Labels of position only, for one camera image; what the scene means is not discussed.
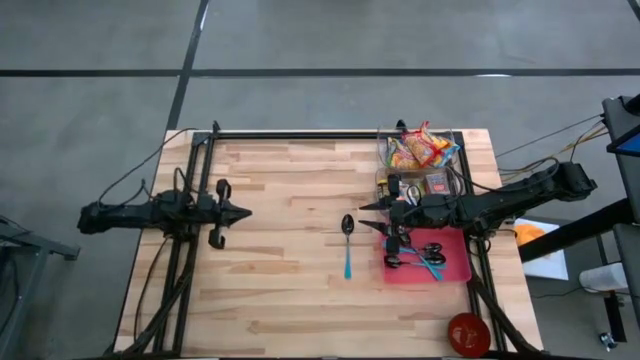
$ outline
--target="gray floor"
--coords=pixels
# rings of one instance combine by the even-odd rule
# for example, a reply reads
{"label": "gray floor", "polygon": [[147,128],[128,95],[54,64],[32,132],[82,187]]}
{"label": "gray floor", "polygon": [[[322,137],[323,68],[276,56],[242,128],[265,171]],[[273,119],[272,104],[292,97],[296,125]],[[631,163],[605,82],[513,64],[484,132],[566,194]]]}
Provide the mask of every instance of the gray floor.
{"label": "gray floor", "polygon": [[[0,1],[0,69],[179,68],[197,0]],[[213,0],[195,68],[461,67],[624,68],[640,58],[640,22],[625,0],[289,1]],[[638,77],[191,79],[178,128],[373,128],[402,118],[434,127],[489,128],[497,153],[601,111],[605,97],[638,92]],[[0,78],[0,213],[82,246],[77,262],[51,258],[19,349],[20,358],[95,356],[113,340],[138,233],[82,236],[82,205],[159,145],[177,79]],[[501,157],[526,164],[561,149],[590,124]],[[606,137],[575,160],[600,185],[578,204],[534,215],[575,219],[624,194]],[[116,201],[152,162],[117,188]],[[568,251],[573,279],[597,266],[593,244]],[[575,281],[533,279],[532,294]],[[535,299],[545,348],[597,358],[640,350],[630,306],[630,343],[606,353],[600,298]]]}

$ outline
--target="wooden table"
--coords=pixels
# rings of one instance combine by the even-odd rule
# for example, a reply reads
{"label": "wooden table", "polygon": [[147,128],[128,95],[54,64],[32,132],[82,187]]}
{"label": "wooden table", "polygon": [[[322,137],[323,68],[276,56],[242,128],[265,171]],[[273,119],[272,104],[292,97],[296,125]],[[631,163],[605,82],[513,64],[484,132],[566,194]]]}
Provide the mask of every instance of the wooden table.
{"label": "wooden table", "polygon": [[[500,186],[488,131],[462,132],[473,180]],[[172,187],[173,170],[186,167],[190,143],[185,133],[165,146],[154,193]],[[356,220],[376,218],[375,212],[358,210],[374,200],[376,151],[372,140],[216,142],[210,191],[219,178],[228,179],[232,203],[253,215],[225,230],[222,251],[207,244],[210,228],[202,231],[183,356],[456,355],[446,329],[451,317],[469,312],[465,284],[385,284],[380,235],[358,223],[351,236],[353,279],[343,278],[340,220],[345,213]],[[132,343],[136,305],[162,241],[159,231],[142,235],[116,350]],[[147,290],[142,324],[160,303],[169,248]],[[542,348],[513,236],[500,232],[493,238],[489,258],[500,305],[528,341]]]}

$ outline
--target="blue spoon handle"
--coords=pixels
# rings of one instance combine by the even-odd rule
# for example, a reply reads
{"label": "blue spoon handle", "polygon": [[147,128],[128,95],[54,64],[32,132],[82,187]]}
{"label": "blue spoon handle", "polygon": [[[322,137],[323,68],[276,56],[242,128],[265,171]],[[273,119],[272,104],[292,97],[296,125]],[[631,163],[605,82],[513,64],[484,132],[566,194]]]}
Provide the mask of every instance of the blue spoon handle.
{"label": "blue spoon handle", "polygon": [[347,262],[344,264],[344,278],[351,279],[351,250],[349,238],[347,237]]}

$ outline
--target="snack bag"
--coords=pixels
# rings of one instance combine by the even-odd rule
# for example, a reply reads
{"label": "snack bag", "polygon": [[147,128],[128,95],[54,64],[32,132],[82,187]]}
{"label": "snack bag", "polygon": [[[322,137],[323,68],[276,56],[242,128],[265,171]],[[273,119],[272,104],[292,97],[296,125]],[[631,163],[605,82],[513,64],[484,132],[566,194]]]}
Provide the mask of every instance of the snack bag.
{"label": "snack bag", "polygon": [[420,167],[431,164],[431,161],[439,152],[429,136],[429,132],[427,131],[428,125],[429,122],[425,121],[419,130],[402,135],[402,140],[416,158]]}
{"label": "snack bag", "polygon": [[404,144],[394,138],[387,138],[387,165],[393,169],[419,169],[420,164]]}

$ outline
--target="utensil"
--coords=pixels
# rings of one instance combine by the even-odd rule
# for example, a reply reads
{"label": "utensil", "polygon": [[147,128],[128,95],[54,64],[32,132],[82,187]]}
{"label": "utensil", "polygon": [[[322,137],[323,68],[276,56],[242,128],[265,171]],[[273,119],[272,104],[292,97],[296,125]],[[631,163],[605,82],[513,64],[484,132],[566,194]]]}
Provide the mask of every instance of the utensil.
{"label": "utensil", "polygon": [[350,214],[342,218],[342,232],[347,236],[347,262],[344,265],[344,278],[351,279],[351,250],[349,246],[349,235],[353,232],[355,223]]}

